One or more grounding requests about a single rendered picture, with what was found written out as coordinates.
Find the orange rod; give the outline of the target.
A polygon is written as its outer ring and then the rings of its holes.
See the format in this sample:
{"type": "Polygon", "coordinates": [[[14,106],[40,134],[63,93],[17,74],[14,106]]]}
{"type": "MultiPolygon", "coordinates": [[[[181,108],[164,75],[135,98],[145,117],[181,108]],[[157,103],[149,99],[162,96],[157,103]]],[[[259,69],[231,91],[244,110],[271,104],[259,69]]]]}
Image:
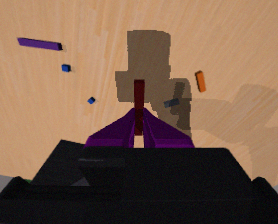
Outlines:
{"type": "Polygon", "coordinates": [[[200,93],[206,91],[204,76],[202,71],[195,72],[198,90],[200,93]]]}

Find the small blue block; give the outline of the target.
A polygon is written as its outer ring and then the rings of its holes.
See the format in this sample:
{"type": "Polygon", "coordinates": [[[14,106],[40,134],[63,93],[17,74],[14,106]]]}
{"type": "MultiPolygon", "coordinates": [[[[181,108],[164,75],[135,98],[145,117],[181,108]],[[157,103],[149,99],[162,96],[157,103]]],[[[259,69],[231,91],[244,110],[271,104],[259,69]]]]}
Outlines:
{"type": "Polygon", "coordinates": [[[70,65],[63,64],[63,65],[61,65],[61,67],[62,67],[62,71],[64,71],[64,72],[70,72],[71,71],[70,65]]]}
{"type": "Polygon", "coordinates": [[[91,98],[88,99],[87,102],[90,103],[90,104],[93,104],[95,102],[95,99],[93,97],[91,97],[91,98]]]}

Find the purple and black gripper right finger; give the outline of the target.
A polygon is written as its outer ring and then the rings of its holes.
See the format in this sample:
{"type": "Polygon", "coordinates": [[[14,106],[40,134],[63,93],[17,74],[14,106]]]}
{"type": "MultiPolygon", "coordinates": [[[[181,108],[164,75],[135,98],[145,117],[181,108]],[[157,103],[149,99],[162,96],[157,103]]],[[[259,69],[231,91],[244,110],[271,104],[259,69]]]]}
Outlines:
{"type": "Polygon", "coordinates": [[[143,109],[143,140],[144,148],[195,148],[188,135],[155,117],[146,108],[143,109]]]}

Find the red rod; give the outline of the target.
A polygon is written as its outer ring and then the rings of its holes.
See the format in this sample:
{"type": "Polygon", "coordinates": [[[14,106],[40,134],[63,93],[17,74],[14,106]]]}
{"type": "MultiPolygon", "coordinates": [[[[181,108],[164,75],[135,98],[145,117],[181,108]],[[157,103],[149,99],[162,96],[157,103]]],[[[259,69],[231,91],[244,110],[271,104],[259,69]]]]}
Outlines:
{"type": "Polygon", "coordinates": [[[134,79],[135,136],[143,136],[145,81],[134,79]]]}

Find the purple rod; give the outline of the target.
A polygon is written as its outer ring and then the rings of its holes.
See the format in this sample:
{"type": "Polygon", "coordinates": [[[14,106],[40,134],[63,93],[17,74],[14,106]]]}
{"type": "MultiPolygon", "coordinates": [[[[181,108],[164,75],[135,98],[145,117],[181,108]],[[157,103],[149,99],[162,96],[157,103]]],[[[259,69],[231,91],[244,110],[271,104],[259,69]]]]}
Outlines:
{"type": "Polygon", "coordinates": [[[28,46],[42,49],[50,49],[50,50],[62,50],[61,43],[29,39],[29,38],[17,38],[20,46],[28,46]]]}

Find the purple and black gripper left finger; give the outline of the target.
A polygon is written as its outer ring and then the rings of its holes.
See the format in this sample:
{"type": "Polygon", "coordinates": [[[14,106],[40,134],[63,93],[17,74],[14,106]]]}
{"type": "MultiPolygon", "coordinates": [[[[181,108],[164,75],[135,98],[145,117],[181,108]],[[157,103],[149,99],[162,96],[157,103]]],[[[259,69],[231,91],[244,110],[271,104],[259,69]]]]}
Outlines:
{"type": "Polygon", "coordinates": [[[135,109],[132,108],[125,116],[89,136],[83,148],[87,146],[122,146],[123,148],[134,148],[134,137],[135,109]]]}

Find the grey rod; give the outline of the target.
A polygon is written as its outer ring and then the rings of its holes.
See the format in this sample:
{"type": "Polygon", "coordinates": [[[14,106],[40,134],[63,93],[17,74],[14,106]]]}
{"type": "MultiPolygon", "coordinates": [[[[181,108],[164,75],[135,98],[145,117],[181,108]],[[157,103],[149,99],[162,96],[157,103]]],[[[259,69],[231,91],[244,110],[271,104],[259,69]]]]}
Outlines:
{"type": "Polygon", "coordinates": [[[178,104],[179,104],[179,99],[178,98],[175,98],[175,99],[168,100],[168,101],[164,102],[165,108],[175,106],[175,105],[178,105],[178,104]]]}

